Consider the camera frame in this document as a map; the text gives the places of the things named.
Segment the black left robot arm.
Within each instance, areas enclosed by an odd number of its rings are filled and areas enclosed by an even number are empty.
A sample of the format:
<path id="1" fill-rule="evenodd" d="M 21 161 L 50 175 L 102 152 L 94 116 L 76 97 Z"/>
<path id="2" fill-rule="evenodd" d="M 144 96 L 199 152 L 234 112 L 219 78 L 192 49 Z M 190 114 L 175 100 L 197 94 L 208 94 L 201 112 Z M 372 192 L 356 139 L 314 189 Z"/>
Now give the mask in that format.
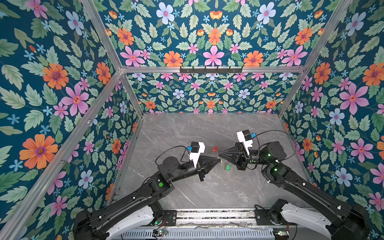
<path id="1" fill-rule="evenodd" d="M 175 181 L 198 176 L 201 181 L 221 159 L 200 156 L 198 162 L 181 164 L 175 157 L 167 157 L 158 171 L 142 185 L 115 203 L 89 213 L 81 211 L 75 219 L 76 240 L 111 240 L 141 226 L 156 226 L 164 218 L 160 199 L 171 193 Z"/>

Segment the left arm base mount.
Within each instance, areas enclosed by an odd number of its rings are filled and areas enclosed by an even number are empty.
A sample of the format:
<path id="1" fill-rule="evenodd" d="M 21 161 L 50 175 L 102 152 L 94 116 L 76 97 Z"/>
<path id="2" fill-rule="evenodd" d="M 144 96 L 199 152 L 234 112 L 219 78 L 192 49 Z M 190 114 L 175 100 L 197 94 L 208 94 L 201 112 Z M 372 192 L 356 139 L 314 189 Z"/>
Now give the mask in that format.
<path id="1" fill-rule="evenodd" d="M 178 216 L 178 211 L 176 210 L 161 210 L 153 214 L 154 219 L 150 223 L 152 226 L 175 226 Z"/>

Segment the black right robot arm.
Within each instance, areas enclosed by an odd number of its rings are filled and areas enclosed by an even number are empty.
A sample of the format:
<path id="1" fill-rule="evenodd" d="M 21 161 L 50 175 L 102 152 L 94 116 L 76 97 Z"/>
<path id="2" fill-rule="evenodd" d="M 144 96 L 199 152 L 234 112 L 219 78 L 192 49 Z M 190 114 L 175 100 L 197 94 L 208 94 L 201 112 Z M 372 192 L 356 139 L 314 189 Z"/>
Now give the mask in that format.
<path id="1" fill-rule="evenodd" d="M 260 150 L 248 150 L 242 143 L 236 143 L 218 156 L 242 171 L 248 164 L 261 165 L 261 173 L 268 183 L 292 193 L 314 208 L 309 211 L 279 199 L 269 209 L 273 224 L 294 223 L 331 240 L 369 238 L 371 224 L 366 209 L 338 200 L 300 177 L 283 163 L 287 155 L 279 142 L 264 144 Z"/>

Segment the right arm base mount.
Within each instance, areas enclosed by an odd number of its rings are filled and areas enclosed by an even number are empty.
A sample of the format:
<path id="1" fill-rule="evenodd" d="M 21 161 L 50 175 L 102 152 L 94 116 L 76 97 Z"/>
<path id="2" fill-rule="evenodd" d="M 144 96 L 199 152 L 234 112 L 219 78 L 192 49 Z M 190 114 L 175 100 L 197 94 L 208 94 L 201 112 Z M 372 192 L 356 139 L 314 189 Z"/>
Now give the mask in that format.
<path id="1" fill-rule="evenodd" d="M 257 225 L 297 225 L 294 222 L 288 222 L 282 215 L 283 207 L 288 203 L 286 200 L 278 199 L 270 208 L 255 204 L 254 214 Z"/>

